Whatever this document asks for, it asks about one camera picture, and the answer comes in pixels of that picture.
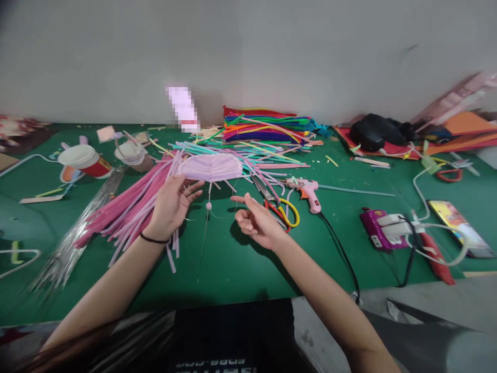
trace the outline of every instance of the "paper cup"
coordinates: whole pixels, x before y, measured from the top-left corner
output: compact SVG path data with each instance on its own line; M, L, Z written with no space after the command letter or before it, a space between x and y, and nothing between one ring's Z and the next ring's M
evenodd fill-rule
M146 172L154 166L147 150L139 143L125 142L119 145L119 148L114 151L114 155L140 173Z
M112 172L112 166L90 145L76 145L64 150L57 160L97 179L105 179Z

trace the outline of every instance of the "red paper cup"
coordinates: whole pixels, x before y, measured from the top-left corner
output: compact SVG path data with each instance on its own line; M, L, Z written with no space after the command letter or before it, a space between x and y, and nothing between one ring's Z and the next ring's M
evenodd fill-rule
M109 177L112 171L112 166L90 145L76 145L64 150L57 160L97 179Z

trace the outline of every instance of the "pink glue gun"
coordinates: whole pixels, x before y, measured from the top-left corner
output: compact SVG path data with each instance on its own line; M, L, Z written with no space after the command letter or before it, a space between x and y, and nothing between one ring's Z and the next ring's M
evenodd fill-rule
M317 181L308 181L305 179L295 178L282 181L284 181L288 187L297 189L300 192L300 199L305 198L309 201L309 211L312 214L321 212L321 204L316 197L316 193L314 193L314 191L316 191L319 187Z

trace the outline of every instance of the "purple device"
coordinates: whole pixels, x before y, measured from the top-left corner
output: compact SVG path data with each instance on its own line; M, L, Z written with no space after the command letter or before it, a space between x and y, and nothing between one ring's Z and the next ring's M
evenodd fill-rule
M396 243L394 243L389 241L388 238L383 234L382 226L378 224L378 219L387 215L385 211L370 209L363 210L364 212L359 215L359 217L361 218L361 221L366 228L366 232L368 233L371 242L373 242L373 245L377 250L391 253L393 250L404 249L408 247L404 237L400 238L400 242L397 241Z

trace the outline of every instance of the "black hair tie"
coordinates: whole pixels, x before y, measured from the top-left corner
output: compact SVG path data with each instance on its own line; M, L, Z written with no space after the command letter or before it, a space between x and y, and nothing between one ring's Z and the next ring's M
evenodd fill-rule
M164 245L169 242L169 240L167 240L167 241L157 241L157 240L153 240L152 238L145 237L143 235L143 232L140 232L140 237L143 238L145 241L153 242L153 243L163 243Z

